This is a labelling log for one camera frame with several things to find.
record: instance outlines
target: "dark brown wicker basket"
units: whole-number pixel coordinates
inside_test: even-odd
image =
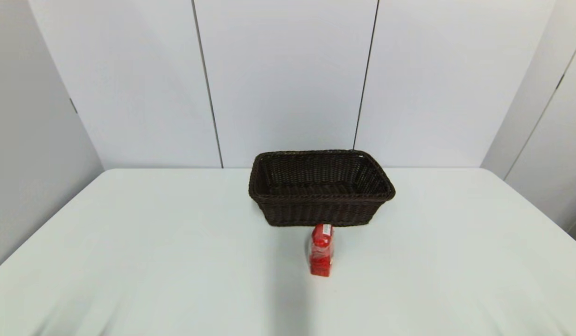
[[[362,151],[262,153],[249,182],[249,195],[275,227],[367,224],[394,194],[384,170]]]

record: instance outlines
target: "red bottle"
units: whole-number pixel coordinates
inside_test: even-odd
[[[333,255],[332,234],[333,228],[330,224],[318,224],[313,229],[311,254],[309,255],[311,274],[313,275],[329,276],[331,256]]]

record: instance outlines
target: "white wall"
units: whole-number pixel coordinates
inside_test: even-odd
[[[0,0],[0,264],[102,171],[28,3]]]
[[[224,166],[352,148],[376,0],[196,0]]]
[[[356,149],[385,166],[480,166],[553,4],[380,1]]]
[[[557,0],[483,168],[505,179],[520,155],[576,51],[576,0]]]
[[[105,168],[220,167],[190,0],[30,0]]]
[[[563,229],[576,222],[576,55],[506,182]]]

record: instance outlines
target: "panel seam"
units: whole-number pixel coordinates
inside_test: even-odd
[[[367,67],[365,68],[365,79],[363,79],[363,91],[361,92],[361,101],[358,105],[357,127],[354,130],[354,142],[352,142],[352,149],[357,144],[358,122],[361,119],[361,109],[363,109],[363,98],[365,97],[365,86],[367,85],[367,73],[369,72],[369,60],[371,60],[371,49],[373,48],[373,37],[375,36],[375,25],[377,23],[377,12],[379,11],[379,1],[375,7],[375,19],[373,19],[373,30],[371,31],[371,42],[369,43],[369,55],[367,55]]]
[[[222,160],[222,147],[219,144],[218,126],[215,122],[215,113],[213,112],[213,101],[211,100],[211,89],[209,88],[209,76],[207,75],[207,66],[205,66],[205,56],[203,55],[203,43],[201,42],[201,31],[199,30],[199,21],[197,19],[197,8],[195,7],[195,0],[190,0],[192,3],[192,15],[195,19],[195,28],[197,29],[197,40],[199,41],[199,51],[201,52],[201,63],[203,64],[203,72],[205,74],[205,85],[207,85],[207,96],[209,97],[209,108],[211,109],[211,119],[213,120],[213,130],[215,130],[215,141],[218,144],[219,164],[224,168],[224,160]]]

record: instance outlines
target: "gray wall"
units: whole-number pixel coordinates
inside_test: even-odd
[[[25,0],[0,0],[0,264],[102,164]]]

